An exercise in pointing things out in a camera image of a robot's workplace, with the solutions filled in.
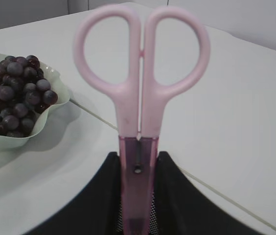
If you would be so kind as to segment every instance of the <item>black holder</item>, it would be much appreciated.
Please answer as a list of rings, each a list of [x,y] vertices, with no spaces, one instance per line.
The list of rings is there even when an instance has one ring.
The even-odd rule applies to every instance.
[[[122,235],[120,179],[119,157],[111,152],[71,202],[26,235]],[[209,201],[166,152],[157,158],[149,234],[261,235]]]

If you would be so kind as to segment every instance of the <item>bowl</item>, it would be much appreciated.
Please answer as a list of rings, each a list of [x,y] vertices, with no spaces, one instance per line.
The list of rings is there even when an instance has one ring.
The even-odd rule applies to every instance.
[[[0,54],[0,61],[4,60],[7,55]],[[58,94],[58,101],[46,109],[37,119],[34,129],[30,136],[25,138],[13,138],[0,136],[0,151],[11,150],[18,148],[27,143],[31,138],[39,134],[44,128],[48,116],[56,109],[66,104],[69,101],[69,92],[63,82],[60,80],[60,73],[54,68],[40,63],[40,68],[44,71],[45,78],[50,82],[52,90]]]

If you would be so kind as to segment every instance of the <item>scissors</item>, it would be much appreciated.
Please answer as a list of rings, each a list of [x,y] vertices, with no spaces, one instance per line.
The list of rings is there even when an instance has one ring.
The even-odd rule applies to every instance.
[[[122,17],[129,25],[129,73],[120,84],[100,79],[88,66],[84,44],[90,29],[108,17]],[[154,79],[155,34],[159,22],[174,18],[190,26],[199,41],[200,55],[193,71],[183,80],[169,86]],[[112,99],[116,109],[121,161],[121,202],[125,235],[147,235],[153,194],[158,142],[166,104],[203,76],[210,57],[210,42],[205,27],[186,10],[159,7],[144,26],[144,48],[140,49],[141,23],[138,14],[123,5],[98,8],[79,26],[73,45],[76,67],[86,82]],[[141,114],[139,114],[139,60],[143,58]]]

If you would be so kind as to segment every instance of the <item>white table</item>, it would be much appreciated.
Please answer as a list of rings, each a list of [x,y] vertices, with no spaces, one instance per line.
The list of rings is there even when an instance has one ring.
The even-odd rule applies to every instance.
[[[127,5],[138,11],[142,20],[152,11],[134,3]],[[115,124],[113,103],[80,78],[71,57],[74,32],[88,14],[2,29],[0,53],[36,54],[61,73],[75,100]],[[87,40],[90,66],[115,83],[125,79],[128,68],[127,31],[120,25],[125,23],[119,19],[102,22]],[[193,89],[168,104],[160,150],[168,151],[179,166],[276,227],[276,51],[207,29],[212,46],[209,68]],[[186,26],[166,20],[158,28],[156,53],[155,75],[168,84],[190,71],[198,48]],[[80,133],[75,138],[77,147],[66,149],[75,131]],[[87,144],[92,135],[97,138]],[[53,148],[42,147],[47,152],[33,147],[35,141],[44,143],[41,137],[50,139],[41,133],[22,149],[21,156],[0,168],[0,220],[11,211],[19,215],[5,219],[0,234],[24,232],[55,213],[90,180],[106,153],[117,150],[116,131],[84,112],[57,135],[60,140],[50,144]],[[59,160],[56,156],[62,156],[63,149],[65,156]],[[45,164],[41,153],[52,160]],[[3,185],[2,177],[12,187]],[[228,213],[265,234],[276,235],[202,185],[195,185]],[[61,192],[57,200],[53,200],[54,192]]]

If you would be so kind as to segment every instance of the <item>grape cluster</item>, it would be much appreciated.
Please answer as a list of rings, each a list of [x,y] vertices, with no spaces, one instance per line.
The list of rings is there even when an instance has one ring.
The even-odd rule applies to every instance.
[[[34,55],[0,62],[0,135],[26,137],[41,114],[58,100]]]

